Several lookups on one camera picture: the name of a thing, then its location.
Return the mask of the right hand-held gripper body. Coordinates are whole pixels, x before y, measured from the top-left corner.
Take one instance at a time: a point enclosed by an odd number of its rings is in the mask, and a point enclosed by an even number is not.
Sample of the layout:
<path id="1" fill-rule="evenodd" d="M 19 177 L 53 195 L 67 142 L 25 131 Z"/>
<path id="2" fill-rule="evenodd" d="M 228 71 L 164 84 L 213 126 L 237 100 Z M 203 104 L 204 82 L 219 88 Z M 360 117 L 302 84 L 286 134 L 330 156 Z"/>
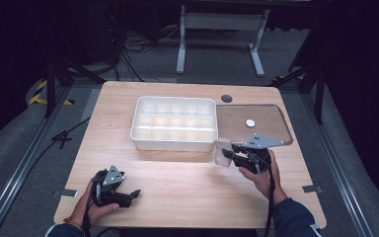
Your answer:
<path id="1" fill-rule="evenodd" d="M 235 153 L 232 158 L 241 159 L 241 167 L 254 174 L 263 173 L 270 169 L 271 161 L 268 150 L 284 144 L 283 140 L 255 133 L 247 142 L 232 145 Z"/>

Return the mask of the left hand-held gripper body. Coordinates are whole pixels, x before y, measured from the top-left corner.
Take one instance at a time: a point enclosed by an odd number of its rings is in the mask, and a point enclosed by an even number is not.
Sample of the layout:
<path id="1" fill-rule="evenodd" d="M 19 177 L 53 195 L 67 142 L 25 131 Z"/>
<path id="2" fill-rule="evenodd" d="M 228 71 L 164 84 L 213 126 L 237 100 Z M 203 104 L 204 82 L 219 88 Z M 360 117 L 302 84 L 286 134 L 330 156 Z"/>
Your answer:
<path id="1" fill-rule="evenodd" d="M 91 198 L 97 206 L 105 206 L 111 203 L 117 203 L 124 207 L 130 194 L 118 193 L 116 190 L 124 181 L 124 173 L 116 165 L 111 165 L 107 170 L 99 171 L 93 178 Z"/>

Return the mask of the white divided storage box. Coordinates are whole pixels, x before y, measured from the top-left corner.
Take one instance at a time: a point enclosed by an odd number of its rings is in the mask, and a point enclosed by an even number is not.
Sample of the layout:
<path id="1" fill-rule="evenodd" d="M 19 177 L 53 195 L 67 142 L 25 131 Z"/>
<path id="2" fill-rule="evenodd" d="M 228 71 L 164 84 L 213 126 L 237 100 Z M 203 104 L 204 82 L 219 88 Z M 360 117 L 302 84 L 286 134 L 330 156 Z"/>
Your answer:
<path id="1" fill-rule="evenodd" d="M 218 138 L 211 99 L 142 96 L 130 137 L 139 150 L 210 152 Z"/>

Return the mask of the person's left hand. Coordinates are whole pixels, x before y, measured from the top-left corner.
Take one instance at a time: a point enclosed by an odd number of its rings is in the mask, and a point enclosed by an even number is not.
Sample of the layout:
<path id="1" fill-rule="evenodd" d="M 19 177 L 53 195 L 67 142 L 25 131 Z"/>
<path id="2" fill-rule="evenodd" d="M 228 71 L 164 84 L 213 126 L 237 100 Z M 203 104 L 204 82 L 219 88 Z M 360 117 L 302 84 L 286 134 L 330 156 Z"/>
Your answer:
<path id="1" fill-rule="evenodd" d="M 68 217 L 69 222 L 77 227 L 83 226 L 83 217 L 85 213 L 88 213 L 90 224 L 93 225 L 96 224 L 101 217 L 119 209 L 117 203 L 111 203 L 105 206 L 97 206 L 94 203 L 88 203 L 92 186 L 93 183 L 89 182 L 85 192 L 81 195 L 73 212 Z"/>

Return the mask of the person's right hand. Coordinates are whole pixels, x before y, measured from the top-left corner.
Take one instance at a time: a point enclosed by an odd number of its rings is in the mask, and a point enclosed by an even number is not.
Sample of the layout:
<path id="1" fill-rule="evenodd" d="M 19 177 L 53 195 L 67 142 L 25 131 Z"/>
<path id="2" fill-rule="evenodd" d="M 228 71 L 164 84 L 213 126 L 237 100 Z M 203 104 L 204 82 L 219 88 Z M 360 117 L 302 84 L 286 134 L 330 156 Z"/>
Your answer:
<path id="1" fill-rule="evenodd" d="M 273 180 L 274 180 L 274 185 L 275 185 L 274 192 L 273 192 L 273 204 L 277 205 L 281 201 L 287 199 L 287 194 L 285 193 L 285 191 L 283 190 L 280 184 L 279 169 L 275 161 L 274 153 L 272 150 L 270 150 L 268 153 L 270 155 L 272 174 L 266 173 L 266 172 L 254 174 L 244 167 L 240 167 L 239 171 L 245 178 L 252 181 L 255 187 L 266 198 L 270 198 L 270 176 L 273 175 Z"/>

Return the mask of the clear plastic lid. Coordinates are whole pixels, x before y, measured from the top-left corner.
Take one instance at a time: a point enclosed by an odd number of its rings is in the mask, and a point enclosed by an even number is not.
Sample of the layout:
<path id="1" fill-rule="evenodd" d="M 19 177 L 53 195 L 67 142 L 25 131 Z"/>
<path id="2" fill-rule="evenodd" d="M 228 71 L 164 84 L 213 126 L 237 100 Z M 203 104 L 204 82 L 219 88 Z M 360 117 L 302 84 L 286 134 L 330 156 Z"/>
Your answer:
<path id="1" fill-rule="evenodd" d="M 219 105 L 218 136 L 256 149 L 289 145 L 293 138 L 277 105 Z"/>

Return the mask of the grey tape piece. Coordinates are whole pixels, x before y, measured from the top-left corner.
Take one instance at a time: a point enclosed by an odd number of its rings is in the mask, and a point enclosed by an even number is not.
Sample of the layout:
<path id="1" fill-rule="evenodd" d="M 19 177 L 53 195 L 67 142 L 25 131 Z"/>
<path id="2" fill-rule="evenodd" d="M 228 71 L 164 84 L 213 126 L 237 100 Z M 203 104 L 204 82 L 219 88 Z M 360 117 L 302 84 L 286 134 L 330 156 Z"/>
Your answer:
<path id="1" fill-rule="evenodd" d="M 64 189 L 60 191 L 54 191 L 52 196 L 54 198 L 75 198 L 77 197 L 77 191 Z"/>
<path id="2" fill-rule="evenodd" d="M 316 193 L 316 194 L 321 194 L 323 192 L 322 188 L 320 186 L 303 186 L 302 187 L 304 193 Z"/>

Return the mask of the black metal stand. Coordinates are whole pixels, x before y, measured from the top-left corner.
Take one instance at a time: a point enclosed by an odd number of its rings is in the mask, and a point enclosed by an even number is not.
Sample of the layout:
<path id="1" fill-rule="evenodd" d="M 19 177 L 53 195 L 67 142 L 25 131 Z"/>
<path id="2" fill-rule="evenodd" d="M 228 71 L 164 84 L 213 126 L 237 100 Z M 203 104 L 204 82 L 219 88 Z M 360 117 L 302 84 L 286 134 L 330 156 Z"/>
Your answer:
<path id="1" fill-rule="evenodd" d="M 300 94 L 309 94 L 313 88 L 316 88 L 313 113 L 318 124 L 322 124 L 322 109 L 326 79 L 325 66 L 323 63 L 307 65 L 285 76 L 277 76 L 270 84 L 268 84 L 268 86 L 278 88 L 300 76 L 303 77 L 297 87 L 297 91 Z"/>
<path id="2" fill-rule="evenodd" d="M 44 117 L 46 119 L 51 116 L 56 107 L 55 80 L 58 80 L 59 84 L 62 87 L 71 87 L 74 82 L 69 68 L 73 68 L 97 84 L 104 84 L 106 82 L 105 79 L 101 78 L 80 64 L 77 64 L 60 55 L 52 56 L 47 63 L 45 77 L 47 82 L 47 105 Z"/>

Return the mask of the yellow black hazard tape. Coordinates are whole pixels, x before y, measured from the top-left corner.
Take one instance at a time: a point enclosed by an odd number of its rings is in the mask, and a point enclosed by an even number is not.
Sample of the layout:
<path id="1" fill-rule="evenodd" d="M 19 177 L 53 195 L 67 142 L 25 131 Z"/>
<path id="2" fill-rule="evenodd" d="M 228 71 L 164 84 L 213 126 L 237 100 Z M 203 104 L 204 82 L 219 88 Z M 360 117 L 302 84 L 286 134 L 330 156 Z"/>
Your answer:
<path id="1" fill-rule="evenodd" d="M 47 99 L 42 98 L 40 95 L 43 92 L 44 88 L 47 85 L 47 81 L 45 79 L 41 80 L 34 91 L 32 97 L 29 100 L 30 104 L 42 104 L 46 105 L 47 104 Z"/>

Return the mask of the dark curtain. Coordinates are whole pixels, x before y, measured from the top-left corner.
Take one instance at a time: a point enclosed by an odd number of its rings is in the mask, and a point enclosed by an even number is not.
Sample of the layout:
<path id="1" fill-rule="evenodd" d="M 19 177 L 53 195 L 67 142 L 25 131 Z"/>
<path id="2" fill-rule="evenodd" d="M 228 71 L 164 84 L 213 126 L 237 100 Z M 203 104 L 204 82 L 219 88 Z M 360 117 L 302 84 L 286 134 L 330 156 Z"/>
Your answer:
<path id="1" fill-rule="evenodd" d="M 379 0 L 338 0 L 328 86 L 364 167 L 379 190 Z"/>
<path id="2" fill-rule="evenodd" d="M 27 108 L 44 69 L 36 23 L 24 0 L 0 0 L 0 130 Z"/>

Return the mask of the aluminium floor rail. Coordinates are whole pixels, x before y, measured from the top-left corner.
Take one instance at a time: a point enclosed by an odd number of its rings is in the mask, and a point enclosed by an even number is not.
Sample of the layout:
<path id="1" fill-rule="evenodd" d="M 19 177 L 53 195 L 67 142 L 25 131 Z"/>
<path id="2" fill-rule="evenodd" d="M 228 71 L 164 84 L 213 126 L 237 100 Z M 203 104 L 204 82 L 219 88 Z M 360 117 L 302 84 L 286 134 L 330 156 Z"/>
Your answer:
<path id="1" fill-rule="evenodd" d="M 38 160 L 36 156 L 38 155 L 38 150 L 44 140 L 45 134 L 48 132 L 51 123 L 53 122 L 57 112 L 63 105 L 64 100 L 67 98 L 69 93 L 70 88 L 61 88 L 56 94 L 52 112 L 39 124 L 39 127 L 36 130 L 36 133 L 25 154 L 23 155 L 22 160 L 20 161 L 9 181 L 6 183 L 3 193 L 0 195 L 0 227 L 5 220 L 23 183 L 27 179 L 28 174 L 31 172 L 34 164 Z"/>
<path id="2" fill-rule="evenodd" d="M 307 110 L 308 117 L 316 129 L 319 139 L 323 144 L 326 155 L 328 156 L 329 168 L 333 174 L 335 182 L 339 188 L 342 200 L 347 208 L 349 216 L 353 222 L 355 230 L 359 237 L 374 237 L 373 232 L 362 212 L 358 203 L 355 191 L 347 178 L 339 157 L 328 137 L 324 126 L 318 123 L 314 114 L 314 104 L 307 95 L 301 95 L 301 100 Z"/>

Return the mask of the white metal desk frame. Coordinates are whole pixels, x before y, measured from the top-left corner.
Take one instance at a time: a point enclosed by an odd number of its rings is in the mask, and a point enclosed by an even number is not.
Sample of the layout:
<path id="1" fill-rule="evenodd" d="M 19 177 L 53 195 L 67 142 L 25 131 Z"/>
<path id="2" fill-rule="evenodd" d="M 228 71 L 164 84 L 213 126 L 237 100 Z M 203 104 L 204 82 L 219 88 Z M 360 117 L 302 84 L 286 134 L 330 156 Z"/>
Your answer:
<path id="1" fill-rule="evenodd" d="M 185 72 L 186 62 L 186 30 L 224 30 L 256 32 L 256 39 L 248 45 L 248 50 L 258 77 L 264 77 L 265 71 L 259 55 L 259 46 L 265 31 L 269 10 L 263 10 L 258 15 L 194 13 L 187 7 L 181 7 L 180 15 L 180 45 L 176 72 Z"/>

